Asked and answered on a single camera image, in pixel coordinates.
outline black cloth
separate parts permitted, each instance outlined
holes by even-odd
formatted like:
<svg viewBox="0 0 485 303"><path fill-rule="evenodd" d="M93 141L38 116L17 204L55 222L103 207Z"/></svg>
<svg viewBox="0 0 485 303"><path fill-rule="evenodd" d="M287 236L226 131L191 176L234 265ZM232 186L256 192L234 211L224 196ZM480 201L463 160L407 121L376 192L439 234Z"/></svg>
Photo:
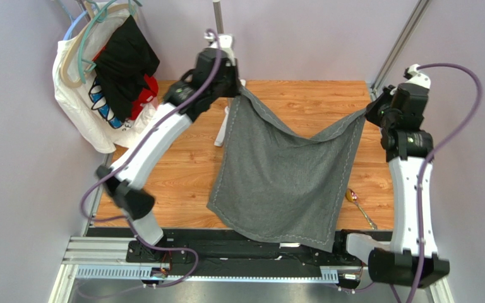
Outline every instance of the black cloth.
<svg viewBox="0 0 485 303"><path fill-rule="evenodd" d="M132 102L144 88L149 89L143 76L153 76L159 58L130 16L93 61L106 103L120 121L125 121L131 116Z"/></svg>

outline gray cloth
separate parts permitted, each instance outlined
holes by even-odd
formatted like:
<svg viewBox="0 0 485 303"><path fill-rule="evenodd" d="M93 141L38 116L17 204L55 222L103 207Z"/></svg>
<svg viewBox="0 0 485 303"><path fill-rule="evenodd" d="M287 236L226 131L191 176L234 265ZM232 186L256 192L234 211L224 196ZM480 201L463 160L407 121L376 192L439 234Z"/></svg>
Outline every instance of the gray cloth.
<svg viewBox="0 0 485 303"><path fill-rule="evenodd" d="M224 158L207 207L252 240L332 251L364 110L306 139L250 91L241 93L231 105Z"/></svg>

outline printed graphic on shirt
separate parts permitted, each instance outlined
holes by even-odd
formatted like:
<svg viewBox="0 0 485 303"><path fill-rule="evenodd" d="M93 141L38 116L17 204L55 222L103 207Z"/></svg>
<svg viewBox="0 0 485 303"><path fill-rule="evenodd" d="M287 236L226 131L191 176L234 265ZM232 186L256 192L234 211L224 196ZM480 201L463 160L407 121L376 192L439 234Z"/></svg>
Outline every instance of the printed graphic on shirt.
<svg viewBox="0 0 485 303"><path fill-rule="evenodd" d="M91 110L96 110L100 116L103 117L106 122L110 124L110 126L112 126L112 128L118 129L122 126L129 127L114 116L114 112L106 103L106 98L104 98L104 94L102 93L102 88L100 87L97 77L95 77L95 81L93 81L93 85L91 86L91 89L89 89L89 99L91 99L91 102L93 102Z"/></svg>

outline wooden tabletop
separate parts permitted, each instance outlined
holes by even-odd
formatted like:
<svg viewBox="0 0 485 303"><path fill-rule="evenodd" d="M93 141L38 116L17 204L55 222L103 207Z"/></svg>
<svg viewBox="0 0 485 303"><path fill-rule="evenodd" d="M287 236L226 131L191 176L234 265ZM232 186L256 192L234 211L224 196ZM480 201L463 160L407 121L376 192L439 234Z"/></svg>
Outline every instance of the wooden tabletop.
<svg viewBox="0 0 485 303"><path fill-rule="evenodd" d="M173 81L160 81L164 96ZM288 127L311 137L369 103L363 81L248 81L250 89ZM224 119L226 99L217 100L169 148L150 174L144 189L157 199L153 211L161 227L225 228L206 205L222 162L223 149L213 142ZM376 126L366 123L354 160L349 187L379 229L393 228L392 180ZM114 160L125 151L120 146ZM103 194L97 218L121 212ZM95 226L127 226L124 220ZM362 213L344 200L337 229L369 229Z"/></svg>

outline green hanger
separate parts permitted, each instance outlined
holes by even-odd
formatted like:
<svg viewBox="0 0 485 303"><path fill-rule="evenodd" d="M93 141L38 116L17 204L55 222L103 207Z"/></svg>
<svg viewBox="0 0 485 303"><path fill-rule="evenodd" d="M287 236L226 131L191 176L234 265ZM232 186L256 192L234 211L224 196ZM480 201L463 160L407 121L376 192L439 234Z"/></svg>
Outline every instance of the green hanger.
<svg viewBox="0 0 485 303"><path fill-rule="evenodd" d="M92 0L86 0L86 1L88 3L91 3L92 5L94 5L95 8L97 9L98 13L95 15L95 17L93 17L91 22L88 24L86 31L84 33L84 36L82 37L82 41L80 41L80 47L78 48L78 60L77 60L78 61L78 74L80 75L80 80L84 84L86 82L85 72L90 73L96 67L96 64L93 61L86 60L86 59L82 58L85 41L86 41L87 37L89 36L89 32L91 31L93 24L103 22L106 19L106 17L108 16L108 7L112 3L116 2L117 0L111 0L110 2L108 2L102 8L99 8L98 4L95 1L92 1ZM139 0L129 0L129 13L130 13L131 16L134 16L134 14L136 13L136 6L131 4L132 1L134 1L136 3L136 5L138 5L138 6L141 6L141 3L139 2ZM85 72L84 72L84 66L83 66L84 62L91 64L91 66Z"/></svg>

